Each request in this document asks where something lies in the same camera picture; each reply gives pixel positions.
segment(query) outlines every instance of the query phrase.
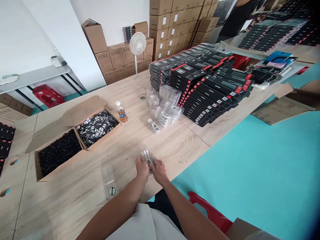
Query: teal floor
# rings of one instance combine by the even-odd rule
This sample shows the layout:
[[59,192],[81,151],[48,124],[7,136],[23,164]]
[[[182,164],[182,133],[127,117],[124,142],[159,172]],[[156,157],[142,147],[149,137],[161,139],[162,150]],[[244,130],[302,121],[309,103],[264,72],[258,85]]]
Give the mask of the teal floor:
[[[320,79],[319,69],[320,63],[288,81],[301,87]],[[319,170],[320,112],[274,126],[249,115],[173,184],[185,196],[196,192],[232,221],[240,217],[283,240],[302,240],[320,210]]]

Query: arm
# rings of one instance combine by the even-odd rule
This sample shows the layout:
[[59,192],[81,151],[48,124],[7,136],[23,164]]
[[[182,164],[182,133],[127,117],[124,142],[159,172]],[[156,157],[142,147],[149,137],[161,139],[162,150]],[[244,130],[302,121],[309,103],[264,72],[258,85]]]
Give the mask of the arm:
[[97,212],[76,240],[105,240],[132,216],[149,174],[148,165],[141,162],[140,156],[136,168],[137,176]]
[[163,162],[158,160],[155,162],[155,167],[152,164],[150,165],[153,176],[166,191],[186,238],[188,240],[228,240],[226,235],[189,202],[169,181]]

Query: wooden table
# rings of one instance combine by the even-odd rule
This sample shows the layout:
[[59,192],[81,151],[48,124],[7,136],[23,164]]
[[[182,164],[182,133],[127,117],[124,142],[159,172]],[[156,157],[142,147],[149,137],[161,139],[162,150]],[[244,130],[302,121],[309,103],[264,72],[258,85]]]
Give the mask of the wooden table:
[[[157,159],[162,159],[173,180],[256,107],[280,84],[266,90],[254,89],[237,108],[201,128],[186,117],[159,135],[153,134],[145,121],[150,113],[146,89],[149,72],[144,71],[112,85],[78,97],[18,122],[10,157],[0,178],[0,190],[11,187],[0,198],[1,239],[75,239],[87,222],[106,203],[102,169],[112,165],[117,187],[123,189],[136,175],[135,158],[145,145]],[[95,151],[88,151],[48,182],[37,182],[33,154],[24,154],[34,132],[59,119],[80,101],[99,95],[108,101],[116,116],[115,102],[126,107],[128,122],[118,134]],[[18,162],[10,165],[16,157]],[[141,202],[155,195],[161,186],[149,177]]]

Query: red chair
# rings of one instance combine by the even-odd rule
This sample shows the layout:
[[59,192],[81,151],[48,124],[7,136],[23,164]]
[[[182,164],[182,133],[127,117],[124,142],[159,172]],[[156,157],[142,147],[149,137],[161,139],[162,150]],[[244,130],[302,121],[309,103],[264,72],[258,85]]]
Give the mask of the red chair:
[[188,192],[188,195],[190,196],[189,201],[192,204],[198,203],[201,207],[203,207],[208,213],[209,220],[213,222],[214,225],[216,225],[221,230],[221,232],[226,234],[226,232],[231,227],[232,222],[217,209],[211,206],[210,203],[208,203],[202,197],[198,196],[195,192]]
[[52,108],[65,102],[62,95],[57,93],[54,89],[47,86],[46,84],[35,87],[32,90],[32,93],[48,108]]

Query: white standing fan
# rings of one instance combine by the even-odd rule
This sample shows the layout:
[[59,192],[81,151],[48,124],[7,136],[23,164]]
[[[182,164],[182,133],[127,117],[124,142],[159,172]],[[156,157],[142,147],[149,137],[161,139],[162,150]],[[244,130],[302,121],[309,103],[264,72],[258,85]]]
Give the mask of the white standing fan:
[[147,40],[142,32],[135,33],[130,40],[130,51],[134,55],[134,66],[136,68],[136,74],[138,74],[137,67],[137,55],[143,53],[146,48]]

